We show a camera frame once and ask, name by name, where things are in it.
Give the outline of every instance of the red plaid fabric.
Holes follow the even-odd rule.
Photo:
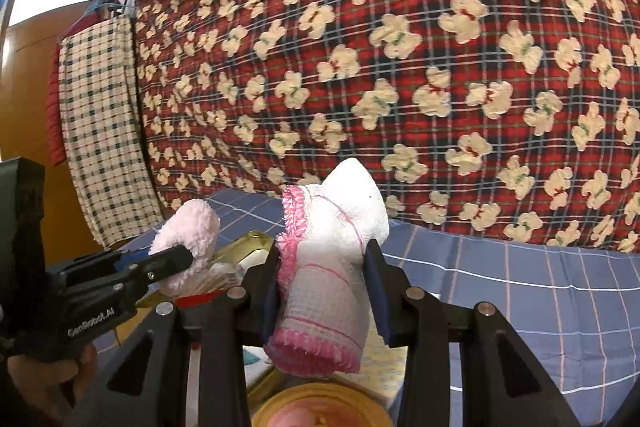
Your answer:
[[[138,0],[165,205],[356,156],[390,216],[638,251],[638,0]]]

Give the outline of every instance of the human hand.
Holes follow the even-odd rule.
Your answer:
[[[62,414],[56,405],[54,388],[73,380],[74,396],[76,401],[80,400],[97,372],[97,351],[93,344],[84,346],[79,362],[58,360],[43,363],[25,355],[18,355],[7,360],[7,368],[25,401],[50,418],[60,421]]]

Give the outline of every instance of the wooden door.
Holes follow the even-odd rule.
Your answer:
[[[0,74],[0,153],[45,167],[42,239],[47,264],[101,250],[86,225],[69,167],[51,164],[45,108],[52,54],[61,35],[89,6],[71,4],[10,26]]]

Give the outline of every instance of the red object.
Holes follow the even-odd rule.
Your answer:
[[[60,36],[63,38],[75,35],[94,24],[100,22],[100,14],[98,12],[89,13],[86,17],[80,19],[72,28]],[[51,57],[51,70],[49,73],[49,82],[47,83],[47,139],[49,141],[49,152],[51,154],[51,162],[54,166],[60,165],[66,161],[65,141],[62,137],[62,122],[60,121],[60,97],[58,95],[58,61],[60,58],[60,44],[56,44]]]
[[[175,305],[178,306],[178,308],[191,308],[192,306],[211,302],[221,293],[222,290],[213,290],[212,292],[203,293],[200,295],[189,295],[188,297],[180,297],[178,299],[175,299]]]

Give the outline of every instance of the pink object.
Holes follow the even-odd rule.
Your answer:
[[[189,277],[207,267],[216,248],[220,218],[206,201],[189,200],[178,208],[156,234],[149,255],[176,245],[185,245],[193,255],[191,266],[160,283],[165,295],[178,295]]]
[[[385,203],[367,170],[345,160],[321,185],[288,187],[286,231],[277,238],[282,307],[265,351],[300,377],[357,373],[369,328],[362,278],[370,239],[389,232]]]

